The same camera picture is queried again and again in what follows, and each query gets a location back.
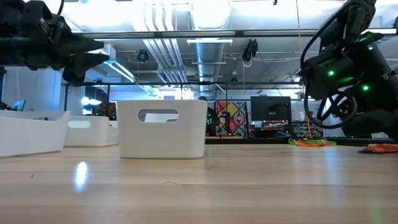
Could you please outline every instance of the ceiling duct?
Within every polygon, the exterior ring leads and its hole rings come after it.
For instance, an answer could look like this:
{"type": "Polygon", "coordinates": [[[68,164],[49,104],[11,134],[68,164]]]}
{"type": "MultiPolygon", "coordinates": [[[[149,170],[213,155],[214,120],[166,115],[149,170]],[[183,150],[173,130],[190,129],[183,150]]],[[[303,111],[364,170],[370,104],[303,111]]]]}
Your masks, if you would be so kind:
{"type": "MultiPolygon", "coordinates": [[[[231,16],[231,0],[193,0],[191,2],[191,24],[195,30],[226,30],[231,16]]],[[[198,73],[201,82],[216,81],[220,71],[224,44],[211,43],[217,38],[205,38],[206,43],[195,44],[198,73]]],[[[213,96],[215,86],[201,86],[202,95],[213,96]]]]}

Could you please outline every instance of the wooden tabletop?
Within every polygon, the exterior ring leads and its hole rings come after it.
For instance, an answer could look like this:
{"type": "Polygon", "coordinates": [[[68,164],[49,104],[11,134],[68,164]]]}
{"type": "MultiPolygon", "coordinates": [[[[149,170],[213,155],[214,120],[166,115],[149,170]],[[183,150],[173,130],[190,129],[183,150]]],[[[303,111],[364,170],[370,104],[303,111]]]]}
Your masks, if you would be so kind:
{"type": "Polygon", "coordinates": [[[0,224],[398,223],[398,155],[214,145],[197,160],[117,146],[0,159],[0,224]]]}

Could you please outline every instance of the black cable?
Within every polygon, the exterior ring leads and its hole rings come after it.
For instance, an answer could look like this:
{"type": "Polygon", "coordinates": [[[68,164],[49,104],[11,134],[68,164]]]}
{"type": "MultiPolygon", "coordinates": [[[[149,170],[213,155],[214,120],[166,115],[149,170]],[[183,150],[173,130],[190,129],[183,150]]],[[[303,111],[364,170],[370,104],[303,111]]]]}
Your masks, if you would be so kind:
{"type": "Polygon", "coordinates": [[[306,79],[306,74],[305,74],[305,68],[304,68],[304,59],[305,59],[305,54],[307,53],[307,51],[309,50],[309,48],[312,46],[312,44],[318,39],[318,37],[320,36],[321,33],[323,33],[326,28],[328,28],[331,23],[337,19],[338,15],[342,12],[346,10],[345,7],[340,8],[332,17],[330,17],[325,23],[324,25],[318,30],[318,32],[311,38],[310,42],[305,46],[301,57],[300,57],[300,69],[301,72],[303,74],[303,78],[305,78],[305,83],[306,83],[306,89],[305,89],[305,94],[304,94],[304,110],[305,110],[305,114],[307,115],[307,117],[310,119],[311,122],[313,122],[314,124],[316,124],[318,127],[321,128],[325,128],[325,129],[335,129],[335,128],[340,128],[342,127],[342,125],[344,125],[345,123],[347,123],[348,121],[352,120],[358,110],[358,106],[356,104],[356,100],[353,96],[351,96],[348,93],[342,92],[342,91],[338,91],[338,93],[343,94],[345,97],[347,97],[347,99],[351,102],[351,105],[353,105],[353,110],[352,113],[349,115],[349,117],[347,119],[345,119],[344,121],[338,123],[338,124],[334,124],[334,125],[324,125],[323,123],[318,122],[314,117],[311,116],[310,114],[310,110],[308,108],[308,97],[309,97],[309,89],[310,89],[310,82],[306,79]]]}
{"type": "Polygon", "coordinates": [[[65,4],[65,0],[61,0],[61,5],[60,5],[60,8],[58,9],[58,12],[57,12],[58,16],[61,16],[64,4],[65,4]]]}
{"type": "MultiPolygon", "coordinates": [[[[267,74],[269,75],[269,78],[271,79],[271,82],[273,81],[273,79],[272,79],[272,75],[269,73],[269,71],[268,71],[268,67],[267,67],[267,65],[266,65],[266,62],[264,61],[264,59],[262,58],[262,55],[261,55],[261,53],[259,53],[259,55],[260,55],[260,57],[261,57],[261,61],[262,61],[262,64],[264,65],[264,67],[266,68],[266,72],[267,72],[267,74]]],[[[276,90],[278,90],[278,92],[279,92],[279,94],[280,94],[280,96],[282,96],[282,94],[280,93],[280,91],[279,91],[279,89],[278,89],[278,86],[277,85],[275,85],[275,88],[276,88],[276,90]]]]}

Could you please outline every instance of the ceiling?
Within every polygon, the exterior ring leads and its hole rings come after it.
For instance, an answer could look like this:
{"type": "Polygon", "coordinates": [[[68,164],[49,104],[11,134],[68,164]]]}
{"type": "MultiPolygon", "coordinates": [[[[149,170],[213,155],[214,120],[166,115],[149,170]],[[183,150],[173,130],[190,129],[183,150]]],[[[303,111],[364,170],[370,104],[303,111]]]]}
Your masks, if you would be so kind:
{"type": "MultiPolygon", "coordinates": [[[[295,0],[280,0],[276,6],[272,5],[272,2],[271,0],[233,0],[229,28],[233,30],[298,29],[295,0]]],[[[46,3],[51,10],[57,10],[57,1],[47,0],[46,3]]],[[[67,1],[63,14],[68,19],[71,28],[77,32],[131,32],[134,31],[131,24],[136,19],[134,12],[139,6],[142,7],[143,3],[151,4],[152,1],[67,1]]],[[[188,1],[171,0],[171,3],[174,6],[174,27],[177,30],[191,29],[188,1]]],[[[300,28],[317,29],[343,3],[344,1],[298,0],[300,28]]],[[[371,28],[391,27],[398,16],[398,1],[378,0],[376,6],[377,13],[374,16],[371,28]]],[[[218,78],[218,80],[230,81],[231,76],[236,76],[240,82],[294,80],[297,77],[295,72],[299,67],[298,58],[301,48],[307,44],[309,39],[309,37],[304,37],[300,41],[298,37],[257,38],[259,53],[256,55],[256,59],[259,60],[262,57],[266,62],[253,61],[249,68],[244,68],[239,61],[248,39],[233,39],[232,44],[225,44],[222,61],[226,62],[226,65],[221,65],[219,76],[222,76],[222,78],[218,78]]],[[[188,45],[186,39],[178,39],[177,41],[183,64],[188,69],[195,70],[197,66],[192,65],[192,62],[196,61],[194,44],[188,45]]],[[[147,63],[139,64],[136,60],[138,51],[146,49],[142,40],[115,40],[107,43],[112,44],[117,50],[116,60],[133,73],[142,70],[157,70],[157,63],[151,55],[147,63]]],[[[317,53],[318,45],[319,43],[316,42],[312,46],[308,57],[317,53]]],[[[398,64],[397,46],[398,38],[391,39],[379,46],[390,65],[398,64]]],[[[112,77],[110,82],[115,81],[115,77],[119,76],[112,71],[106,73],[109,77],[112,77]]],[[[137,73],[136,75],[141,82],[160,81],[156,73],[137,73]]],[[[189,78],[190,80],[199,80],[196,76],[189,78]]],[[[256,88],[260,87],[272,88],[274,86],[256,86],[256,88]]]]}

